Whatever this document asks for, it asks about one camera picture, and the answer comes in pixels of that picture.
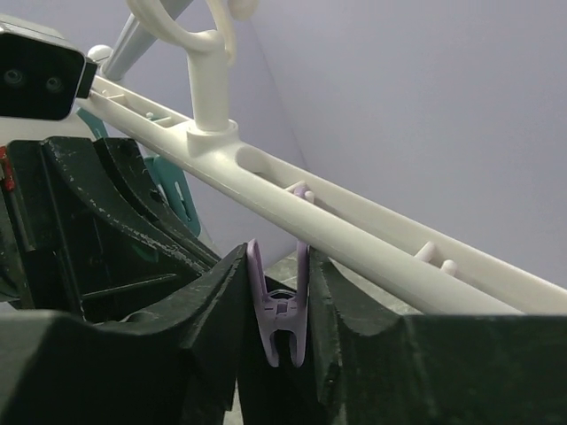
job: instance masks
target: white plastic rod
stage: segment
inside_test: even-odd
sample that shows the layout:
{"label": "white plastic rod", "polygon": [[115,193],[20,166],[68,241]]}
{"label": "white plastic rod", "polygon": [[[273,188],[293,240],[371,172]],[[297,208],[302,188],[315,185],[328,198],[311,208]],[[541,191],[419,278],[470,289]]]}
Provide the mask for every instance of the white plastic rod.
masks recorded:
{"label": "white plastic rod", "polygon": [[[237,125],[232,121],[230,131],[202,132],[192,119],[101,77],[96,77],[90,98],[79,100],[79,104],[201,181],[424,313],[520,313],[335,213],[325,211],[321,200],[328,203],[332,199],[333,204],[341,204],[353,213],[361,201],[374,204],[241,142]],[[146,119],[147,112],[168,116],[171,120],[167,127],[162,127]],[[315,205],[286,190],[301,181],[314,192]]]}

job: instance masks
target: black plastic piece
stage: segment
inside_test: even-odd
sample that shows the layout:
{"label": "black plastic piece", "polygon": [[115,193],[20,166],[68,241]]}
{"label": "black plastic piece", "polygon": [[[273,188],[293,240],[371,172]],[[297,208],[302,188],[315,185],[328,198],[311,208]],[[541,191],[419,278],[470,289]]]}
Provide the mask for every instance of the black plastic piece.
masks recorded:
{"label": "black plastic piece", "polygon": [[82,72],[81,82],[77,89],[77,97],[86,99],[90,95],[90,88],[97,75],[98,65],[92,59],[86,58],[85,69]]}
{"label": "black plastic piece", "polygon": [[326,423],[567,423],[567,317],[397,316],[320,252],[310,262]]}
{"label": "black plastic piece", "polygon": [[82,53],[11,31],[0,32],[0,51],[0,116],[62,120],[71,113]]}
{"label": "black plastic piece", "polygon": [[95,148],[116,189],[140,215],[208,266],[219,261],[218,256],[197,240],[164,201],[133,139],[99,139]]}
{"label": "black plastic piece", "polygon": [[117,320],[210,268],[122,197],[91,140],[14,141],[8,159],[15,189],[6,199],[26,274],[20,291],[33,301],[23,308]]}
{"label": "black plastic piece", "polygon": [[0,423],[222,425],[252,308],[246,284],[242,245],[124,322],[0,316]]}

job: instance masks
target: lavender plastic clip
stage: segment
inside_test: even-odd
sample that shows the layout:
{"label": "lavender plastic clip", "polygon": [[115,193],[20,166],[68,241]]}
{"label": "lavender plastic clip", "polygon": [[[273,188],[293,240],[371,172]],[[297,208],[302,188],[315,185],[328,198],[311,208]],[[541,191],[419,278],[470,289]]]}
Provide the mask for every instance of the lavender plastic clip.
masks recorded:
{"label": "lavender plastic clip", "polygon": [[[293,193],[305,199],[307,188],[296,188]],[[266,277],[262,267],[260,247],[256,239],[248,243],[246,257],[248,273],[252,285],[254,310],[260,330],[260,338],[264,352],[271,367],[278,367],[280,357],[274,341],[277,330],[290,331],[290,354],[293,366],[300,367],[305,360],[307,344],[307,290],[309,283],[309,247],[298,241],[298,289],[273,290],[266,289]]]}

